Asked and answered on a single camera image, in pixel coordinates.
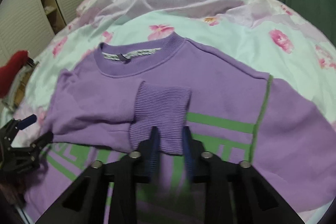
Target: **bed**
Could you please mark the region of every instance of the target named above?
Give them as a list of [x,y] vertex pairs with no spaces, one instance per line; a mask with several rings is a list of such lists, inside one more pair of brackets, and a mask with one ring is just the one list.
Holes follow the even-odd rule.
[[[1,126],[12,117],[38,117],[37,123],[17,135],[13,146],[29,145],[38,137],[61,69],[73,69],[101,42],[126,45],[163,38],[173,31],[284,79],[336,127],[336,50],[318,29],[279,1],[85,0],[77,8],[77,17],[36,58],[39,66],[18,110],[2,112]],[[106,148],[51,144],[43,152],[41,168],[27,178],[28,218],[35,222],[91,162],[112,162],[122,155]],[[174,167],[171,181],[157,193],[150,186],[138,189],[139,221],[201,223],[202,204],[184,205],[194,203],[194,196],[185,183],[182,158],[165,160]],[[331,202],[297,213],[305,223],[316,224]]]

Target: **ribbed collar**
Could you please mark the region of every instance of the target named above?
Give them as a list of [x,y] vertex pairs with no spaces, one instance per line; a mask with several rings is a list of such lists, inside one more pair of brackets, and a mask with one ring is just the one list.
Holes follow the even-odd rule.
[[[125,46],[111,46],[106,43],[99,44],[95,50],[94,58],[99,70],[106,76],[124,77],[139,74],[143,71],[160,65],[167,61],[183,45],[185,38],[173,32],[168,37],[141,42]],[[161,48],[157,52],[147,56],[137,56],[128,62],[106,59],[103,52],[107,54],[127,54],[136,50]]]

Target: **red object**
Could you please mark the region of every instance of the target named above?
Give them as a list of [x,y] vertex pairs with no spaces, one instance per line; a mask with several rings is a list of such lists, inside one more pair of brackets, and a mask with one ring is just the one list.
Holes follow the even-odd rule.
[[9,92],[16,74],[28,60],[28,51],[18,51],[12,55],[7,64],[0,68],[0,98]]

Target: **purple sweatshirt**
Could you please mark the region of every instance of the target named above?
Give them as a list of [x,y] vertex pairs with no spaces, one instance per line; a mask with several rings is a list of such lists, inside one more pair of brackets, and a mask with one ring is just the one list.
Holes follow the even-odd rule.
[[336,134],[316,106],[285,81],[176,33],[102,43],[63,70],[41,133],[130,152],[158,126],[161,150],[180,155],[185,124],[207,149],[220,143],[223,159],[252,162],[296,211],[336,196]]

